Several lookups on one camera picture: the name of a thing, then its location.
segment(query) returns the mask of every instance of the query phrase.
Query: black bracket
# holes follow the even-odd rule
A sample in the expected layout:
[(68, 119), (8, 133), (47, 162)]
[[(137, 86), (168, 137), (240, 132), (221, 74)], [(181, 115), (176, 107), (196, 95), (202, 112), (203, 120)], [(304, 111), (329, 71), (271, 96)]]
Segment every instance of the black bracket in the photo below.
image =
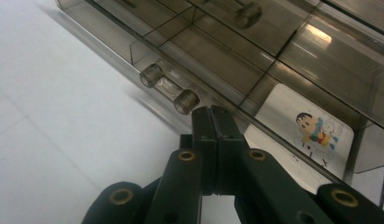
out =
[(304, 191), (268, 152), (249, 148), (221, 107), (192, 112), (192, 134), (180, 136), (164, 174), (143, 189), (106, 188), (83, 224), (200, 223), (202, 196), (234, 195), (241, 223), (384, 223), (384, 212), (356, 190), (324, 185)]

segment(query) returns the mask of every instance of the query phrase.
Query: white floor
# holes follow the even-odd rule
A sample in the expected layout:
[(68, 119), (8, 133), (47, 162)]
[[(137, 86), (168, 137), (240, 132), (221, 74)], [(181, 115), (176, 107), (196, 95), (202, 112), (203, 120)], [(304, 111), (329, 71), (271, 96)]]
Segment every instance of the white floor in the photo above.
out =
[[(178, 146), (146, 93), (47, 10), (63, 14), (54, 0), (0, 1), (0, 224), (80, 223), (105, 187), (147, 185)], [(203, 223), (235, 223), (231, 203), (205, 199)]]

